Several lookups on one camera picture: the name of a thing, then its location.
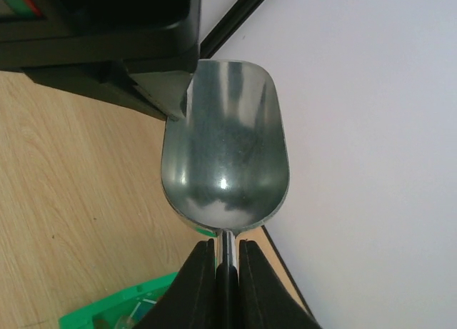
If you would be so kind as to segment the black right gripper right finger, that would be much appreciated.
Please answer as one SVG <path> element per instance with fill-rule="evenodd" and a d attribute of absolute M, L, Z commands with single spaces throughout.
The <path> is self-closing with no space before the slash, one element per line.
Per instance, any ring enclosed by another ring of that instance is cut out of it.
<path fill-rule="evenodd" d="M 320 327 L 286 290 L 257 242 L 240 242 L 239 268 L 241 311 L 245 328 Z"/>

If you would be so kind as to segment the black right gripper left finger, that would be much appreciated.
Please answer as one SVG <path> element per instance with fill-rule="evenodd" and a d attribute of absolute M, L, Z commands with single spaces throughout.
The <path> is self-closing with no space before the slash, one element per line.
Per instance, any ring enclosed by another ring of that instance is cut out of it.
<path fill-rule="evenodd" d="M 135 327 L 212 328 L 216 318 L 215 285 L 214 240 L 199 241 L 169 289 Z"/>

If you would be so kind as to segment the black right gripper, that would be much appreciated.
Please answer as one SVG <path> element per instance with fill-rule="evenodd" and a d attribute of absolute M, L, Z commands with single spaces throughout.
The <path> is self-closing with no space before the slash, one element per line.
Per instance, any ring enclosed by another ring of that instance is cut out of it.
<path fill-rule="evenodd" d="M 1 70 L 158 119 L 186 115 L 201 0 L 1 0 Z"/>

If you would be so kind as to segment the metal scoop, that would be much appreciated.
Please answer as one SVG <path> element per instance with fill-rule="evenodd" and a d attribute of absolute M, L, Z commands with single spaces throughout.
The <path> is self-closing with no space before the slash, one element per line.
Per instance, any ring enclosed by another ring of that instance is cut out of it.
<path fill-rule="evenodd" d="M 290 179 L 278 94 L 247 61 L 199 61 L 186 114 L 166 123 L 161 182 L 172 208 L 219 240 L 219 263 L 236 267 L 236 237 L 282 206 Z"/>

